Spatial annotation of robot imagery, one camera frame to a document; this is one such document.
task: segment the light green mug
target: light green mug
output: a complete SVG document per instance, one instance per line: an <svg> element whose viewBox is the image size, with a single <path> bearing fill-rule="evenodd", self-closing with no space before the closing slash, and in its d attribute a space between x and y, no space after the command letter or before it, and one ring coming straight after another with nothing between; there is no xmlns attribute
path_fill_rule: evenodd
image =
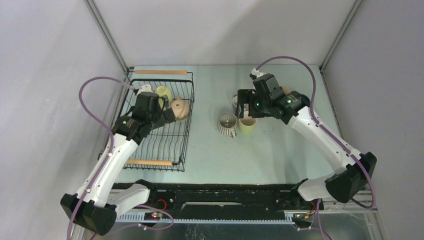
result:
<svg viewBox="0 0 424 240"><path fill-rule="evenodd" d="M174 97L172 96L172 93L171 93L170 89L167 88L166 86L158 86L156 88L156 91L154 91L154 92L156 94L158 94L159 97L167 96L169 103L172 103L174 101ZM164 105L164 100L159 99L159 105L162 108L162 106Z"/></svg>
<svg viewBox="0 0 424 240"><path fill-rule="evenodd" d="M238 127L243 134L251 134L256 128L257 118L249 116L249 111L243 112L243 118L238 119Z"/></svg>

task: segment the table surface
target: table surface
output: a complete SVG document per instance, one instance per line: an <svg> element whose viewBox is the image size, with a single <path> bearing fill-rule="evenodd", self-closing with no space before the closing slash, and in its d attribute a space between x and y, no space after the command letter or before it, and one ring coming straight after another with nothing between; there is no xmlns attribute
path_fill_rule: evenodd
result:
<svg viewBox="0 0 424 240"><path fill-rule="evenodd" d="M187 70L193 72L195 102L184 172L123 169L117 183L144 179L156 183L182 184L291 184L332 172L327 161L300 133L275 118L260 118L250 135L237 130L232 139L217 130L218 117L232 113L238 89L253 87L253 65L137 66L135 70ZM315 111L338 133L336 121L318 66ZM302 65L265 65L261 72L273 74L280 85L307 96L312 79ZM181 75L140 75L132 78L182 79Z"/></svg>

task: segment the white enclosure panel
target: white enclosure panel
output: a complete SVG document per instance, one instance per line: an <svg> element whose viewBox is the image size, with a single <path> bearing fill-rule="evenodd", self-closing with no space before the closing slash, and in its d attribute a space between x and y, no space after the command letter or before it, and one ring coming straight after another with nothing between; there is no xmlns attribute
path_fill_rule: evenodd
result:
<svg viewBox="0 0 424 240"><path fill-rule="evenodd" d="M377 157L390 240L423 239L424 1L365 1L327 69L346 140Z"/></svg>
<svg viewBox="0 0 424 240"><path fill-rule="evenodd" d="M61 197L85 181L106 138L79 88L122 72L84 1L1 1L0 9L0 239L64 240ZM83 98L109 121L117 91L94 82Z"/></svg>
<svg viewBox="0 0 424 240"><path fill-rule="evenodd" d="M259 64L276 55L320 64L355 0L95 2L137 66Z"/></svg>

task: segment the dish rack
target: dish rack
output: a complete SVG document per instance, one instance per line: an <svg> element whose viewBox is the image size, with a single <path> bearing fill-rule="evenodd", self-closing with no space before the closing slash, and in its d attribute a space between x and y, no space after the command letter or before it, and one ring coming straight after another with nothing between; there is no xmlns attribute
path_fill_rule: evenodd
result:
<svg viewBox="0 0 424 240"><path fill-rule="evenodd" d="M130 84L136 89L145 84L150 84L153 91L159 86L166 86L172 93L174 100L179 96L182 100L188 102L189 111L186 120L177 120L150 131L123 168L184 172L193 103L195 102L193 73L182 70L136 70L135 73L187 75L188 79L135 78L131 80ZM136 94L131 90L127 90L119 116L121 117L130 112L130 108L135 103Z"/></svg>

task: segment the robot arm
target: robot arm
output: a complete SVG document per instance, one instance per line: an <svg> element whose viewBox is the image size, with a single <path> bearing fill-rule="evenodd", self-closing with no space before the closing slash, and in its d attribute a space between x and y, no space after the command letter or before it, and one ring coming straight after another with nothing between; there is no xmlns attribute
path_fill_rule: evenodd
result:
<svg viewBox="0 0 424 240"><path fill-rule="evenodd" d="M117 194L110 194L110 191L125 162L149 132L176 120L166 96L162 97L162 108L159 105L160 97L156 93L139 90L136 96L131 116L128 116L129 113L121 116L112 128L113 151L108 152L111 144L109 139L84 184L75 194L63 195L60 201L69 218L77 211L75 224L101 236L110 231L117 217L149 199L149 189L141 184L134 184ZM107 157L107 162L99 171ZM81 198L80 207L75 209Z"/></svg>
<svg viewBox="0 0 424 240"><path fill-rule="evenodd" d="M236 114L239 118L243 118L243 113L239 110L244 104L248 104L249 116L280 119L302 134L325 157L334 173L302 180L296 185L298 194L305 201L333 197L341 203L347 203L367 184L364 174L353 158L358 159L372 176L376 157L370 152L362 154L334 134L322 121L318 124L313 121L307 96L297 91L284 94L272 74L253 69L250 77L253 78L255 89L240 89L237 92Z"/></svg>

